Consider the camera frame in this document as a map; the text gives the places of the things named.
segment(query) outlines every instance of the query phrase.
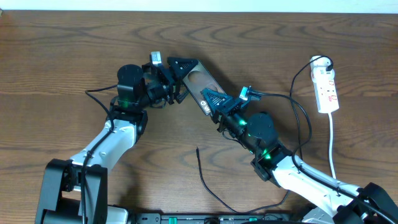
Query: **cable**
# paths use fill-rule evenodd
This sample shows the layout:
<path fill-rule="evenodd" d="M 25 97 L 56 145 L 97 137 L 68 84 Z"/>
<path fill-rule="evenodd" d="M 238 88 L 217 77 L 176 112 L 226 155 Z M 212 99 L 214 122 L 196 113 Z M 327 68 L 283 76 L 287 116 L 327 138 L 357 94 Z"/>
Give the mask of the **cable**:
<path fill-rule="evenodd" d="M 333 120 L 331 118 L 331 113 L 328 113 L 328 115 L 329 115 L 329 126 L 330 126 L 329 164 L 330 164 L 331 176 L 335 179 L 336 172 L 335 172 L 335 166 L 333 165 Z"/>
<path fill-rule="evenodd" d="M 281 95 L 281 94 L 261 93 L 261 92 L 255 91 L 255 90 L 252 90 L 251 92 L 254 93 L 254 94 L 257 94 L 257 95 L 264 95 L 264 96 L 279 96 L 279 97 L 283 97 L 283 98 L 289 99 L 291 102 L 293 102 L 294 104 L 296 104 L 296 105 L 303 111 L 303 114 L 304 114 L 304 116 L 305 116 L 305 118 L 306 118 L 306 120 L 307 120 L 307 123 L 308 123 L 308 129 L 309 129 L 309 132 L 308 132 L 308 139 L 307 139 L 304 143 L 302 143 L 301 145 L 299 145 L 299 147 L 297 147 L 296 149 L 294 149 L 294 150 L 293 150 L 293 154 L 292 154 L 292 161 L 293 161 L 293 164 L 296 166 L 296 168 L 297 168 L 300 172 L 303 172 L 303 173 L 304 173 L 305 175 L 307 175 L 309 178 L 311 178 L 311 179 L 317 181 L 318 183 L 320 183 L 320 184 L 322 184 L 322 185 L 324 185 L 324 186 L 326 186 L 326 187 L 329 187 L 330 189 L 332 189 L 332 190 L 338 192 L 339 194 L 345 195 L 345 196 L 347 196 L 347 197 L 353 199 L 355 202 L 360 203 L 362 206 L 365 206 L 367 209 L 374 211 L 376 214 L 380 215 L 381 217 L 383 217 L 383 218 L 384 218 L 385 220 L 387 220 L 388 222 L 393 223 L 393 224 L 394 224 L 394 223 L 398 223 L 398 220 L 396 220 L 395 218 L 391 217 L 391 215 L 388 214 L 388 213 L 386 213 L 384 210 L 375 208 L 375 207 L 373 207 L 371 204 L 362 201 L 360 198 L 357 198 L 355 195 L 352 195 L 352 194 L 350 194 L 349 192 L 346 192 L 345 190 L 341 190 L 339 187 L 335 187 L 335 186 L 333 186 L 333 185 L 330 185 L 329 183 L 326 183 L 326 182 L 322 181 L 321 179 L 318 179 L 318 178 L 314 177 L 312 174 L 308 173 L 301 165 L 298 165 L 298 164 L 297 164 L 297 162 L 296 162 L 296 160 L 295 160 L 295 154 L 296 154 L 296 152 L 298 151 L 298 149 L 299 149 L 300 147 L 302 147 L 304 144 L 308 143 L 308 142 L 311 140 L 311 137 L 312 137 L 312 126 L 311 126 L 310 118 L 308 117 L 308 114 L 305 112 L 305 110 L 302 108 L 302 106 L 301 106 L 299 103 L 297 103 L 297 102 L 296 102 L 295 100 L 293 100 L 291 97 L 285 96 L 285 95 Z"/>
<path fill-rule="evenodd" d="M 246 215 L 246 214 L 250 214 L 250 213 L 256 212 L 256 211 L 258 211 L 258 210 L 277 207 L 277 206 L 279 206 L 279 205 L 282 205 L 282 204 L 286 201 L 287 196 L 289 196 L 290 191 L 288 190 L 288 191 L 286 192 L 286 194 L 285 194 L 285 197 L 283 197 L 283 199 L 282 199 L 279 203 L 276 203 L 276 204 L 273 204 L 273 205 L 266 205 L 266 206 L 259 207 L 259 208 L 255 208 L 255 209 L 250 210 L 250 211 L 247 211 L 247 212 L 238 212 L 238 211 L 234 210 L 233 208 L 231 208 L 229 205 L 227 205 L 225 202 L 223 202 L 217 195 L 215 195 L 215 194 L 207 187 L 207 185 L 206 185 L 206 183 L 205 183 L 205 180 L 203 180 L 203 174 L 202 174 L 202 172 L 201 172 L 201 163 L 200 163 L 200 155 L 199 155 L 199 148 L 198 148 L 198 147 L 197 147 L 197 158 L 198 158 L 198 166 L 199 166 L 199 176 L 200 176 L 200 180 L 201 180 L 201 182 L 202 182 L 204 188 L 205 188 L 214 198 L 216 198 L 219 202 L 221 202 L 226 208 L 228 208 L 228 209 L 229 209 L 231 212 L 233 212 L 233 213 L 237 213 L 237 214 L 240 214 L 240 215 Z"/>
<path fill-rule="evenodd" d="M 237 143 L 239 143 L 244 149 L 246 149 L 246 147 L 244 147 L 244 145 L 241 143 L 241 141 L 236 140 L 236 139 L 231 139 L 231 138 L 227 137 L 227 136 L 225 135 L 225 131 L 226 131 L 226 129 L 224 129 L 224 131 L 222 132 L 223 137 L 224 137 L 225 139 L 231 140 L 231 141 L 234 141 L 234 142 L 237 142 Z"/>
<path fill-rule="evenodd" d="M 304 67 L 302 67 L 302 68 L 297 72 L 297 74 L 293 77 L 292 86 L 290 87 L 290 93 L 289 93 L 289 96 L 290 96 L 290 97 L 292 97 L 292 95 L 293 95 L 293 85 L 294 85 L 294 81 L 295 81 L 296 77 L 297 77 L 307 66 L 309 66 L 312 62 L 314 62 L 314 61 L 316 61 L 316 60 L 318 60 L 318 59 L 320 59 L 320 58 L 324 58 L 324 57 L 330 60 L 330 65 L 327 66 L 326 70 L 327 70 L 327 71 L 330 71 L 330 70 L 333 69 L 333 61 L 332 61 L 332 59 L 331 59 L 330 57 L 328 57 L 328 56 L 326 56 L 326 55 L 321 55 L 321 56 L 317 57 L 316 59 L 311 60 L 309 63 L 307 63 L 306 65 L 304 65 Z M 296 117 L 296 122 L 297 122 L 298 144 L 301 145 L 301 133 L 300 133 L 300 120 L 299 120 L 299 116 L 297 115 L 297 111 L 296 111 L 296 108 L 295 108 L 293 102 L 290 101 L 290 103 L 292 104 L 293 112 L 294 112 L 294 115 L 295 115 L 295 117 Z M 302 151 L 301 146 L 299 147 L 299 150 L 300 150 L 300 158 L 303 159 L 303 151 Z"/>
<path fill-rule="evenodd" d="M 307 123 L 308 123 L 308 138 L 307 138 L 307 140 L 305 140 L 303 143 L 301 143 L 301 144 L 298 146 L 298 148 L 296 148 L 296 149 L 294 150 L 294 153 L 297 152 L 297 150 L 299 150 L 302 146 L 304 146 L 306 143 L 308 143 L 308 142 L 311 140 L 311 137 L 312 137 L 312 125 L 311 125 L 310 118 L 308 117 L 308 114 L 307 114 L 307 112 L 305 111 L 305 109 L 304 109 L 297 101 L 295 101 L 295 100 L 293 100 L 291 97 L 286 96 L 286 95 L 283 95 L 283 94 L 277 94 L 277 93 L 263 93 L 263 92 L 256 91 L 256 90 L 251 90 L 250 93 L 251 93 L 251 94 L 255 94 L 255 95 L 257 95 L 257 96 L 276 96 L 276 97 L 282 97 L 282 98 L 288 99 L 288 100 L 290 100 L 291 102 L 293 102 L 294 104 L 296 104 L 296 105 L 300 108 L 300 110 L 303 112 L 303 114 L 304 114 L 304 116 L 305 116 L 305 119 L 307 120 Z"/>
<path fill-rule="evenodd" d="M 111 122 L 111 127 L 109 131 L 87 152 L 85 160 L 83 161 L 83 165 L 81 167 L 81 177 L 80 177 L 80 193 L 81 193 L 81 222 L 82 224 L 86 223 L 86 193 L 85 193 L 85 182 L 86 182 L 86 166 L 88 163 L 88 160 L 91 159 L 91 155 L 94 153 L 95 149 L 113 132 L 114 129 L 114 123 L 113 119 L 111 116 L 111 112 L 107 109 L 107 107 L 100 102 L 97 98 L 95 98 L 93 95 L 91 95 L 91 92 L 98 92 L 98 91 L 103 91 L 103 90 L 108 90 L 117 87 L 117 85 L 105 87 L 105 88 L 100 88 L 97 90 L 86 90 L 85 93 L 95 100 L 106 112 L 108 115 L 108 118 Z"/>

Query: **white robotic arm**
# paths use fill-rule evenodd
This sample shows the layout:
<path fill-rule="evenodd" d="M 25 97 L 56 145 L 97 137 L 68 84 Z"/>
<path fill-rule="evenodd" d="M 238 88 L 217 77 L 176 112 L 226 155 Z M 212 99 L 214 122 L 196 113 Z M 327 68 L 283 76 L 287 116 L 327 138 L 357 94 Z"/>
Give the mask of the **white robotic arm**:
<path fill-rule="evenodd" d="M 120 157 L 136 143 L 137 128 L 129 121 L 114 119 L 113 132 L 96 148 L 95 152 L 88 161 L 87 166 L 98 164 L 108 169 L 108 174 L 118 162 Z M 72 156 L 72 164 L 83 165 L 83 161 L 93 146 L 109 131 L 111 122 L 105 122 L 104 129 L 92 140 L 82 151 Z"/>
<path fill-rule="evenodd" d="M 318 179 L 335 187 L 340 187 L 352 195 L 357 196 L 359 194 L 357 192 L 359 189 L 358 186 L 336 180 L 304 163 L 298 156 L 295 156 L 295 160 Z M 293 164 L 291 156 L 286 156 L 276 166 L 273 174 L 275 180 L 281 187 L 301 195 L 331 217 L 337 214 L 337 208 L 339 206 L 347 206 L 353 200 L 314 181 L 303 172 L 300 172 Z"/>

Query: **cable connector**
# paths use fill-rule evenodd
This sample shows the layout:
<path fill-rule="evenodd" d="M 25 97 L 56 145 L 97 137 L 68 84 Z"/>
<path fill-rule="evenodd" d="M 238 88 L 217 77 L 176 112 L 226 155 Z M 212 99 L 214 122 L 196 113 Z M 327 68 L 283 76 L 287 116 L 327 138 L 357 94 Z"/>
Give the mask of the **cable connector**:
<path fill-rule="evenodd" d="M 315 98 L 317 100 L 319 113 L 331 113 L 339 108 L 337 100 L 337 92 L 335 86 L 335 70 L 328 70 L 333 68 L 333 62 L 327 58 L 314 56 L 310 61 L 311 65 L 311 79 L 315 89 Z"/>
<path fill-rule="evenodd" d="M 251 86 L 249 87 L 243 87 L 241 94 L 239 95 L 239 98 L 244 100 L 244 101 L 250 101 L 250 100 L 260 100 L 261 99 L 261 95 L 255 94 L 252 91 Z"/>

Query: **power strip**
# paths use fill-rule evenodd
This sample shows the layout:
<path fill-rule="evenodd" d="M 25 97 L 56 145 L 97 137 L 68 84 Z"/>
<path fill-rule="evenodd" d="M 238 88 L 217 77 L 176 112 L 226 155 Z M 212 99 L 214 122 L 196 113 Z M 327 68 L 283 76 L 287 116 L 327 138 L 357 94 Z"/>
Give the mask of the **power strip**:
<path fill-rule="evenodd" d="M 319 113 L 331 113 L 339 108 L 334 80 L 335 70 L 326 70 L 330 64 L 330 60 L 326 57 L 315 60 L 310 64 L 311 79 L 315 89 L 315 98 L 317 99 Z"/>

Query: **wooden table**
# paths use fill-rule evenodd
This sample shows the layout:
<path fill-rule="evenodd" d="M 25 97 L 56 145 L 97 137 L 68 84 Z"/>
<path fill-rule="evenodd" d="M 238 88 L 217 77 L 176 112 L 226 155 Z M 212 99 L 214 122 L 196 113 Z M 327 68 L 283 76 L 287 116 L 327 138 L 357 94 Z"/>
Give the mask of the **wooden table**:
<path fill-rule="evenodd" d="M 249 85 L 287 94 L 312 55 L 330 56 L 340 101 L 333 113 L 337 177 L 360 186 L 375 182 L 398 203 L 397 39 L 397 15 L 6 11 L 0 19 L 0 222 L 32 223 L 45 165 L 76 154 L 102 129 L 105 113 L 84 90 L 117 83 L 119 67 L 142 65 L 155 50 L 164 60 L 200 59 L 235 96 Z M 97 95 L 107 103 L 115 94 Z M 317 112 L 309 69 L 298 77 L 294 97 L 313 125 L 304 160 L 329 174 L 328 117 Z M 258 111 L 272 115 L 288 148 L 297 145 L 287 100 L 264 98 L 248 113 Z M 200 182 L 196 147 L 209 187 L 233 208 L 276 203 L 285 194 L 260 180 L 249 165 L 252 155 L 216 132 L 192 97 L 148 114 L 145 134 L 109 176 L 109 204 L 228 212 Z M 275 210 L 305 203 L 292 194 Z"/>

